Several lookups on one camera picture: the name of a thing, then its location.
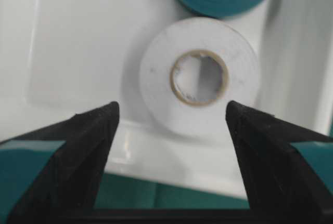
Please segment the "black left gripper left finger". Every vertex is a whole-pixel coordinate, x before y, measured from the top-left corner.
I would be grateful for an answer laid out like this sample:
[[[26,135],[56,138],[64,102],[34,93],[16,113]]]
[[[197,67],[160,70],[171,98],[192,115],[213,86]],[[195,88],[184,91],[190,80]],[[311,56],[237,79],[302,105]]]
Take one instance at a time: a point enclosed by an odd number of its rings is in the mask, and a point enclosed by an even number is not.
[[[1,142],[1,223],[59,223],[95,204],[120,119],[111,102]]]

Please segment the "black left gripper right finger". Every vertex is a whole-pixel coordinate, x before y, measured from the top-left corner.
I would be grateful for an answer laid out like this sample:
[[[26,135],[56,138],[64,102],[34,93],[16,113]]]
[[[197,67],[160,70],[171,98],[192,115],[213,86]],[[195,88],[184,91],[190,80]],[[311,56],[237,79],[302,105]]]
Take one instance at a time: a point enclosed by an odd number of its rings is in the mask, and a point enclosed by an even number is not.
[[[250,208],[275,223],[332,223],[332,138],[231,101],[225,119]]]

